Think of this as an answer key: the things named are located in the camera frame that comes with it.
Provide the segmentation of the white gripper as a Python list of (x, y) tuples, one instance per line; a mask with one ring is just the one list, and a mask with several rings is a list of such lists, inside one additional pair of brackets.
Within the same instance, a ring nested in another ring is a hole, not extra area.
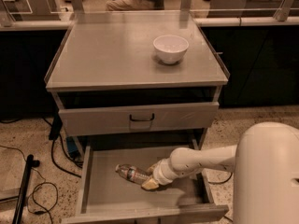
[(142, 183), (141, 188), (145, 190), (154, 190), (160, 185), (167, 185), (178, 178), (177, 173), (173, 170), (169, 159), (162, 159), (147, 169), (147, 174), (151, 175), (145, 182)]

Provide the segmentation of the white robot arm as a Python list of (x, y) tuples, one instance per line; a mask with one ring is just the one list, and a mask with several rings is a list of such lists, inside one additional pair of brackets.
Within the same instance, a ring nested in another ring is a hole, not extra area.
[(149, 168), (142, 184), (157, 189), (202, 169), (234, 175), (234, 224), (299, 224), (299, 130), (262, 122), (236, 145), (206, 150), (179, 147)]

